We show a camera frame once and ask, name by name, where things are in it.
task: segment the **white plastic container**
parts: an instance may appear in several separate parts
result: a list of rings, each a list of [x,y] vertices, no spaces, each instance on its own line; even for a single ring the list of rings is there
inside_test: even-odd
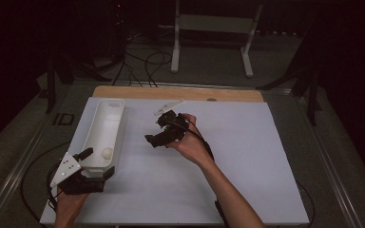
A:
[[[126,126],[125,101],[102,99],[97,104],[83,150],[93,148],[93,154],[79,161],[86,175],[101,178],[112,166],[117,170]]]

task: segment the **wire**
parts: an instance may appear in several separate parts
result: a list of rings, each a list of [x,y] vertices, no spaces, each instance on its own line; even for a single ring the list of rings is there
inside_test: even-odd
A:
[[[296,181],[296,184],[299,186],[300,190],[302,192],[304,192],[307,195],[307,197],[310,199],[310,202],[311,202],[311,205],[312,205],[312,208],[313,208],[312,217],[311,217],[309,225],[307,226],[307,228],[310,228],[313,225],[314,220],[316,218],[316,206],[314,204],[313,198],[311,197],[311,195],[307,191],[307,189],[300,182],[298,182],[297,180],[295,180],[295,181]]]
[[[55,196],[55,198],[58,198],[59,195],[61,195],[61,193],[63,193],[64,191],[61,191],[59,193],[57,193],[57,195]]]
[[[120,69],[118,70],[118,73],[117,73],[117,75],[115,76],[114,81],[112,82],[112,85],[113,85],[113,86],[115,85],[115,82],[117,82],[118,78],[120,77],[121,72],[123,71],[124,65],[125,65],[125,56],[123,56],[123,63],[121,64],[121,67],[120,67]]]
[[[40,223],[40,219],[38,218],[38,216],[34,213],[34,211],[31,209],[31,207],[29,206],[27,200],[26,200],[26,197],[25,197],[25,194],[24,194],[24,184],[25,184],[25,179],[26,179],[26,175],[28,174],[29,170],[31,169],[31,167],[38,161],[40,160],[43,156],[45,156],[46,154],[48,154],[49,152],[52,152],[66,144],[69,144],[69,142],[64,142],[64,143],[61,143],[59,145],[56,145],[54,147],[52,147],[51,149],[43,152],[41,155],[39,155],[37,158],[35,158],[28,166],[28,168],[26,169],[25,171],[25,174],[23,175],[22,179],[20,180],[20,197],[22,198],[22,202],[23,204],[25,205],[26,209],[28,209],[28,211],[30,212],[30,214],[33,216],[33,218],[38,222]]]
[[[147,73],[147,77],[148,77],[148,82],[149,82],[149,85],[152,86],[152,84],[150,82],[153,82],[153,85],[155,87],[157,87],[155,81],[153,80],[152,78],[152,75],[162,66],[162,65],[158,65],[155,70],[153,70],[151,73],[149,73],[149,70],[147,69],[147,65],[149,64],[149,59],[152,57],[152,56],[155,56],[157,54],[162,54],[163,55],[163,59],[162,59],[162,63],[164,62],[164,52],[162,51],[158,51],[158,52],[155,52],[153,54],[150,54],[149,56],[147,56],[146,60],[144,61],[144,70],[146,71]]]
[[[51,179],[52,179],[52,174],[58,169],[60,163],[61,162],[57,162],[56,164],[54,164],[49,169],[48,174],[47,174],[47,178],[46,178],[46,188],[47,188],[47,193],[48,193],[48,200],[49,200],[50,203],[52,203],[52,207],[51,208],[54,210],[54,212],[56,212],[57,201],[56,201],[55,197],[52,196],[52,188],[50,186],[50,182],[51,182]]]
[[[54,206],[52,205],[52,203],[51,203],[51,201],[49,201],[48,202],[48,206],[53,210],[53,211],[55,211],[55,208],[54,208]]]
[[[194,125],[194,123],[192,123],[190,120],[187,120],[187,121],[190,122],[195,127],[195,129],[198,131],[198,134],[200,134],[200,136],[203,138],[200,130]]]
[[[193,130],[191,130],[189,128],[186,128],[185,126],[180,125],[178,123],[174,123],[174,122],[170,122],[170,121],[165,121],[165,122],[168,123],[168,124],[173,124],[173,125],[181,128],[182,130],[188,131],[189,133],[193,134],[198,139],[200,139],[202,141],[203,145],[205,146],[205,149],[208,152],[209,156],[212,158],[213,161],[215,160],[215,157],[213,156],[212,149],[210,148],[209,143],[203,138],[203,136],[201,135],[200,131],[198,131],[198,133],[199,133],[198,134],[197,132],[195,132],[195,131],[193,131]]]
[[[131,80],[131,75],[132,77],[139,83],[139,85],[141,85],[141,87],[143,87],[143,85],[141,84],[141,82],[138,80],[138,78],[135,76],[135,74],[133,73],[133,69],[132,69],[132,66],[131,65],[128,65],[128,64],[125,64],[126,65],[126,68],[128,69],[129,71],[129,85],[131,86],[132,84],[132,80]]]
[[[125,52],[125,55],[129,55],[129,56],[130,56],[130,57],[132,57],[132,58],[135,58],[135,59],[137,59],[137,60],[141,60],[141,61],[143,61],[143,62],[147,62],[148,64],[151,64],[151,65],[165,65],[165,64],[171,63],[172,57],[171,57],[171,54],[170,54],[170,53],[167,53],[167,52],[161,51],[161,50],[159,50],[158,48],[154,48],[154,47],[144,47],[144,48],[142,48],[142,49],[155,49],[155,50],[157,50],[157,52],[162,52],[162,53],[164,53],[165,55],[169,56],[169,57],[170,57],[170,59],[169,59],[169,60],[167,60],[167,61],[165,61],[165,62],[161,62],[161,63],[153,63],[153,62],[149,62],[149,61],[147,61],[146,59],[142,59],[142,58],[140,58],[140,57],[138,57],[138,56],[136,56],[136,55],[133,55],[133,54],[131,54],[131,53],[128,53],[128,52]]]

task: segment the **metal frame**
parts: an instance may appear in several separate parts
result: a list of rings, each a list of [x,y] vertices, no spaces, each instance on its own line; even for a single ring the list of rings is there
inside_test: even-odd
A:
[[[163,86],[169,87],[202,87],[202,88],[235,88],[235,89],[251,89],[250,87],[232,87],[232,86],[211,86],[211,85],[178,85],[178,84],[163,84]],[[262,94],[279,94],[279,95],[289,95],[290,89],[271,89],[269,91],[262,91]],[[295,98],[298,104],[298,108],[300,109],[300,113],[302,114],[302,119],[306,122],[306,125],[309,127],[309,130],[312,132],[313,141],[317,145],[318,156],[321,160],[321,164],[327,174],[327,178],[331,183],[331,186],[335,192],[336,199],[338,200],[338,204],[342,210],[342,213],[349,224],[349,227],[364,227],[352,202],[349,197],[349,194],[340,180],[340,177],[335,169],[335,166],[325,148],[317,129],[312,126],[307,118],[306,114],[306,103],[303,98]],[[3,214],[5,207],[8,205],[11,196],[14,194],[20,180],[23,177],[24,172],[26,171],[27,166],[30,163],[31,156],[34,154],[35,150],[38,148],[40,144],[40,140],[45,133],[45,129],[54,119],[55,110],[61,106],[64,99],[62,99],[59,104],[56,104],[53,112],[46,117],[46,119],[41,123],[39,129],[35,133],[34,137],[31,139],[29,146],[25,150],[22,158],[19,159],[19,162],[13,167],[10,174],[8,175],[3,188],[0,191],[0,216]]]
[[[248,51],[256,33],[259,16],[262,12],[262,5],[258,5],[254,18],[217,17],[204,15],[180,14],[180,0],[176,0],[176,14],[174,26],[174,48],[171,61],[171,72],[179,71],[180,61],[180,29],[224,31],[235,33],[247,33],[248,39],[240,49],[242,62],[244,64],[245,76],[254,76],[251,67]]]

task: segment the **white table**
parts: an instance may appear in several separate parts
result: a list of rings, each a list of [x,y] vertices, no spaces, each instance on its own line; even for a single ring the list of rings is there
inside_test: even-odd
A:
[[[79,153],[92,120],[91,98],[70,153]],[[153,116],[170,100],[125,99],[127,124],[116,174],[104,193],[92,194],[77,222],[122,225],[219,225],[215,195],[201,170],[173,149],[153,148],[145,134],[161,130]],[[216,163],[266,224],[301,224],[308,218],[266,103],[186,101],[175,109],[198,117]],[[46,206],[42,223],[53,223]]]

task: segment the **human arm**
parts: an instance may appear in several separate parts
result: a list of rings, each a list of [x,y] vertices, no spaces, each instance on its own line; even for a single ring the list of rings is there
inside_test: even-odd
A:
[[[183,116],[190,122],[189,130],[199,134],[195,127],[196,117],[189,114]],[[203,142],[198,137],[188,131],[180,141],[171,142],[167,146],[179,151],[185,158],[201,169],[210,187],[215,192],[230,227],[265,227],[248,201],[212,160]]]
[[[55,228],[71,228],[88,194],[67,195],[58,188]]]

